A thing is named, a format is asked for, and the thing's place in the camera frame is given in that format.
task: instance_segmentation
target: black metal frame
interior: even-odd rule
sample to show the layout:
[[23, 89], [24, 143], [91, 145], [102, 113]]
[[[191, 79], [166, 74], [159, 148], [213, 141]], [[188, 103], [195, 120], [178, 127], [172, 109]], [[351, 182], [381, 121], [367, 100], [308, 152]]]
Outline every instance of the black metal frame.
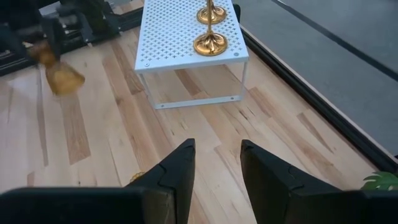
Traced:
[[[141, 25], [142, 8], [133, 10], [123, 17], [123, 30], [132, 29]], [[315, 108], [330, 124], [333, 125], [355, 148], [358, 149], [367, 159], [369, 159], [379, 170], [396, 173], [398, 164], [371, 142], [364, 134], [359, 132], [342, 115], [334, 110], [325, 100], [319, 97], [303, 81], [294, 75], [283, 63], [276, 59], [270, 52], [254, 40], [248, 33], [242, 30], [246, 45], [273, 71], [280, 76], [290, 87], [292, 87], [306, 102]], [[66, 53], [80, 47], [86, 43], [81, 38], [79, 32], [68, 35], [68, 40], [62, 48], [62, 53]], [[7, 67], [0, 67], [0, 76], [31, 66], [27, 60], [13, 60]]]
[[[119, 31], [123, 32], [135, 27], [139, 27], [141, 25], [142, 12], [143, 8], [139, 8], [118, 16], [118, 25], [120, 27]], [[109, 37], [93, 37], [90, 41], [86, 42], [86, 37], [83, 37], [81, 31], [75, 30], [67, 34], [66, 39], [62, 42], [61, 54], [84, 47], [88, 43], [100, 42], [107, 38]], [[27, 60], [19, 55], [13, 53], [6, 54], [5, 56], [0, 57], [0, 77], [35, 64], [36, 63], [34, 61]]]

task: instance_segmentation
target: green leaf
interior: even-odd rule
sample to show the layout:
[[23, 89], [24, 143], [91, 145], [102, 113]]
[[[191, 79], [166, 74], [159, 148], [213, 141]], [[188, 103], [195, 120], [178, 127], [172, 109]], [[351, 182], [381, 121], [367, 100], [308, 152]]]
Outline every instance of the green leaf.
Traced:
[[379, 178], [380, 178], [380, 176], [373, 175], [373, 176], [369, 176], [369, 177], [367, 177], [367, 178], [365, 178], [363, 180], [377, 180]]
[[367, 182], [363, 190], [398, 190], [398, 177], [389, 172], [374, 172], [372, 176], [365, 178]]

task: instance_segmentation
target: wooden floor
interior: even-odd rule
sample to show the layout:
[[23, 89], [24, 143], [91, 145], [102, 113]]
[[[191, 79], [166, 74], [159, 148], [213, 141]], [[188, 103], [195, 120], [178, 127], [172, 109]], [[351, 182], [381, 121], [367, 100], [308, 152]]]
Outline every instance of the wooden floor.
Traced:
[[[0, 191], [123, 186], [195, 138], [190, 223], [250, 224], [242, 139], [341, 189], [359, 188], [375, 170], [252, 52], [243, 101], [153, 110], [132, 69], [138, 36], [136, 28], [64, 55], [86, 77], [75, 95], [54, 97], [43, 68], [0, 78]], [[238, 92], [241, 69], [176, 70], [149, 74], [147, 81], [157, 101], [221, 96]]]

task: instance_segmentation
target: white perforated table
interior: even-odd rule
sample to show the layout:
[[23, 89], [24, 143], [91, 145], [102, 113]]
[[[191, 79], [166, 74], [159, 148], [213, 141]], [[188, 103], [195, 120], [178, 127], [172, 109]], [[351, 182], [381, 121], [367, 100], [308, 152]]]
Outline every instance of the white perforated table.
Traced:
[[[207, 25], [196, 18], [197, 11], [206, 6], [205, 0], [145, 0], [135, 71], [155, 109], [224, 103], [243, 98], [249, 54], [231, 0], [214, 2], [227, 10], [226, 19], [213, 25], [213, 30], [227, 37], [228, 48], [220, 55], [206, 57], [193, 49], [195, 38], [207, 29]], [[240, 95], [158, 104], [153, 101], [144, 78], [145, 73], [238, 62], [244, 63]]]

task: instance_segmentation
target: gold candlestick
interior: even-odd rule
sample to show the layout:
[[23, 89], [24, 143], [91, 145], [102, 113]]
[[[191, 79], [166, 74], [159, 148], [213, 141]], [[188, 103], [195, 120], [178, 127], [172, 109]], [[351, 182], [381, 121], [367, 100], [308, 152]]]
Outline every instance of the gold candlestick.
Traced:
[[[207, 0], [207, 10], [211, 11], [211, 0]], [[211, 14], [207, 14], [208, 21], [211, 20]], [[204, 56], [215, 56], [223, 53], [228, 46], [225, 36], [216, 34], [211, 29], [211, 22], [207, 23], [207, 32], [200, 35], [193, 41], [193, 48], [198, 54]]]
[[[211, 12], [211, 23], [212, 24], [217, 24], [221, 21], [223, 21], [226, 17], [226, 10], [223, 9], [222, 7], [215, 6], [213, 0], [211, 1], [211, 6], [210, 6], [210, 12]], [[207, 24], [208, 21], [208, 8], [204, 7], [200, 9], [197, 13], [197, 19], [199, 22], [203, 24]]]
[[134, 176], [131, 177], [131, 179], [130, 179], [130, 183], [135, 181], [136, 179], [140, 178], [144, 174], [145, 174], [145, 172], [138, 172], [138, 173], [134, 174]]

